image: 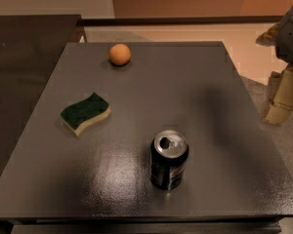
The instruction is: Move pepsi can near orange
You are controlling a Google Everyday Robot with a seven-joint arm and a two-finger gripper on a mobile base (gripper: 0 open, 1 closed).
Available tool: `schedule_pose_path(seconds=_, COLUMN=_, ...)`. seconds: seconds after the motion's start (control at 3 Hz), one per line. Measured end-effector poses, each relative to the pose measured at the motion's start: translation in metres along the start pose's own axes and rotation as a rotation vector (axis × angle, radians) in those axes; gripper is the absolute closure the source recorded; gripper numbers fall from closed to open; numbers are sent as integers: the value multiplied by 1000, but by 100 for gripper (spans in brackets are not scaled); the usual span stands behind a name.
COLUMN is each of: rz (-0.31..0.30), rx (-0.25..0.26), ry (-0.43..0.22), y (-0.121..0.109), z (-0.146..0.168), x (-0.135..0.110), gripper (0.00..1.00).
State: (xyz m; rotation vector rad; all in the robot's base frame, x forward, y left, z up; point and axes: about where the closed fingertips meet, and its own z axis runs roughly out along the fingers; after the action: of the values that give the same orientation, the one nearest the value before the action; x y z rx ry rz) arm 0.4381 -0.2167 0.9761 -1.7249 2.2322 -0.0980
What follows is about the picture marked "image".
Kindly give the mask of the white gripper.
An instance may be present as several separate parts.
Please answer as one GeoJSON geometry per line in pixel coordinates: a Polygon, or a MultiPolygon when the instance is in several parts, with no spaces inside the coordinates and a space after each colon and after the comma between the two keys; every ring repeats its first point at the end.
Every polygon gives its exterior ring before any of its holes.
{"type": "Polygon", "coordinates": [[[269,78],[263,120],[272,125],[283,124],[293,112],[293,6],[275,23],[259,35],[256,43],[274,46],[276,56],[289,64],[281,73],[272,72],[269,78]]]}

